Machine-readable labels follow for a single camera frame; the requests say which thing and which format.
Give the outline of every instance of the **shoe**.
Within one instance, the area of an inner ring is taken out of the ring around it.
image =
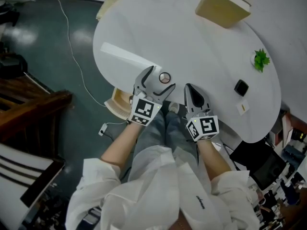
[[[168,106],[168,111],[169,112],[173,112],[173,113],[178,113],[179,112],[179,104],[178,103],[175,103],[175,102],[171,102]]]

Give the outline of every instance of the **wooden stair railing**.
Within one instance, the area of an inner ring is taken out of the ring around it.
[[[68,91],[45,92],[27,76],[0,79],[0,142],[55,158],[60,111],[71,99]]]

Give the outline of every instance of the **black and white marker cube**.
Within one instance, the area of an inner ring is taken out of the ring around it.
[[[192,117],[186,127],[194,141],[211,139],[220,133],[217,116]]]
[[[154,119],[161,107],[161,104],[134,95],[129,120],[147,126]]]

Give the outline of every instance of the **oval table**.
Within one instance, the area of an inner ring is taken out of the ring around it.
[[[151,82],[157,91],[176,83],[167,100],[184,104],[185,84],[195,84],[207,92],[220,121],[245,142],[257,142],[273,127],[281,105],[272,59],[263,73],[255,70],[251,54],[266,49],[253,30],[242,21],[225,29],[197,16],[199,2],[117,1],[97,25],[96,64],[110,84],[130,93],[136,76],[154,64]],[[168,84],[159,82],[160,72],[171,75]],[[244,97],[234,91],[240,79],[249,86]],[[249,110],[240,115],[236,105],[244,99]]]

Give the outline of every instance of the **black square object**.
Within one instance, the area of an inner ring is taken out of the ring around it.
[[[212,132],[216,132],[216,126],[213,117],[203,117],[200,119],[202,133],[208,134]]]
[[[200,138],[200,140],[209,140],[209,139],[211,139],[213,136],[215,136],[215,135],[203,136],[203,137]]]
[[[149,122],[149,120],[142,117],[138,117],[136,115],[133,115],[131,120],[141,125],[146,125]]]
[[[236,83],[236,86],[235,86],[235,91],[241,95],[241,96],[244,96],[246,94],[246,92],[248,91],[248,85],[243,81],[243,80],[239,80],[237,83]]]
[[[139,99],[138,104],[136,105],[135,113],[138,113],[140,115],[151,117],[154,109],[154,104],[144,101],[142,99]]]
[[[261,190],[272,184],[286,166],[283,159],[262,139],[256,143],[242,141],[230,159],[246,166]]]
[[[188,125],[188,130],[190,134],[192,135],[193,139],[195,139],[197,136],[199,136],[199,133],[195,126],[193,125],[193,122],[191,121],[190,124]]]

